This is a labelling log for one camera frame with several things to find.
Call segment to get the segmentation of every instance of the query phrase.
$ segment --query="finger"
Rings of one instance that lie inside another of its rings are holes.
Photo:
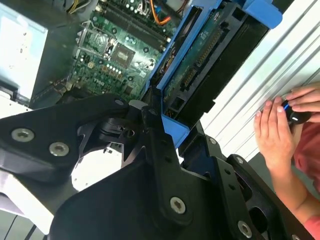
[[[263,108],[263,112],[261,115],[261,122],[260,122],[260,129],[261,129],[261,136],[262,137],[267,137],[269,135],[268,120],[269,120],[271,107],[272,107],[272,102],[267,101],[265,103],[264,108]]]
[[[260,121],[261,121],[261,112],[258,111],[254,117],[254,133],[256,138],[260,138],[261,136],[261,129],[260,129]]]
[[[320,113],[320,101],[294,105],[292,107],[292,110],[295,111],[295,112],[316,112],[316,113]]]
[[[291,136],[287,116],[283,106],[277,107],[277,118],[278,118],[278,134],[280,139],[286,139]]]
[[[292,100],[292,99],[296,99],[299,98],[303,95],[306,95],[314,90],[316,90],[317,88],[319,88],[319,83],[314,83],[314,84],[310,84],[307,86],[301,86],[298,88],[294,88],[291,93],[289,93],[285,98],[287,100]]]
[[[290,106],[294,106],[299,104],[314,103],[318,101],[320,101],[320,90],[314,90],[307,93],[306,95],[290,100],[288,103]]]
[[[320,123],[320,113],[315,113],[311,116],[311,118],[308,120],[310,123]]]
[[[271,137],[279,137],[278,134],[278,117],[277,117],[277,108],[280,106],[282,102],[281,97],[276,97],[274,99],[271,112],[268,120],[268,128],[269,128],[269,136]]]

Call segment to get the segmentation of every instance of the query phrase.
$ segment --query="hand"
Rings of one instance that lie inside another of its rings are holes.
[[[308,122],[320,123],[320,82],[295,88],[286,96],[295,112],[312,112]]]
[[[297,125],[293,136],[281,103],[281,97],[276,97],[274,103],[267,101],[263,112],[259,111],[254,119],[256,142],[266,166],[279,173],[291,169],[291,159],[302,132],[302,125]]]

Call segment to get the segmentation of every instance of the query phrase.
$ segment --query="orange cable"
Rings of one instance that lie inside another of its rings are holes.
[[[152,15],[154,17],[154,20],[157,24],[159,25],[165,25],[167,22],[170,21],[171,17],[170,16],[167,16],[164,20],[162,21],[159,21],[159,18],[156,14],[156,10],[155,10],[155,6],[154,6],[154,1],[153,0],[150,0],[150,7],[151,7],[151,12],[152,12]]]

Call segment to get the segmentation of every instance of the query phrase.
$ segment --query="black object in hand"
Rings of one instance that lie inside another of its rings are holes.
[[[292,107],[289,106],[288,104],[288,100],[285,100],[282,103],[282,106],[285,110],[285,114],[288,122],[291,122],[292,124],[303,124],[311,118],[312,114],[309,111],[305,111],[305,112],[293,111]]]

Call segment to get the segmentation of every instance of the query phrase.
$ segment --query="hex bolt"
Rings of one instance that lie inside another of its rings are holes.
[[[293,234],[292,235],[292,240],[300,240],[300,238],[297,235]]]
[[[153,114],[153,115],[157,115],[156,110],[154,110],[153,108],[150,108],[150,109],[149,109],[149,112],[150,112],[151,114]]]
[[[116,99],[116,100],[115,100],[115,103],[118,104],[118,105],[120,105],[120,106],[123,106],[123,105],[124,105],[124,102],[121,101],[121,100],[119,100],[119,99]]]
[[[244,161],[242,160],[242,158],[241,157],[236,157],[236,160],[237,160],[237,162],[238,163],[240,163],[240,164],[243,164],[244,163]]]
[[[173,196],[170,199],[170,206],[177,214],[184,214],[186,212],[186,205],[179,197]]]
[[[35,134],[30,129],[17,128],[11,132],[11,137],[17,142],[27,143],[35,138]]]
[[[213,145],[216,145],[217,144],[217,141],[214,140],[213,138],[210,137],[210,142],[213,144]]]
[[[252,231],[248,224],[246,224],[244,221],[238,221],[238,228],[240,232],[247,238],[250,239],[252,237]]]
[[[49,146],[49,151],[53,156],[64,157],[69,153],[69,147],[63,142],[54,142]]]

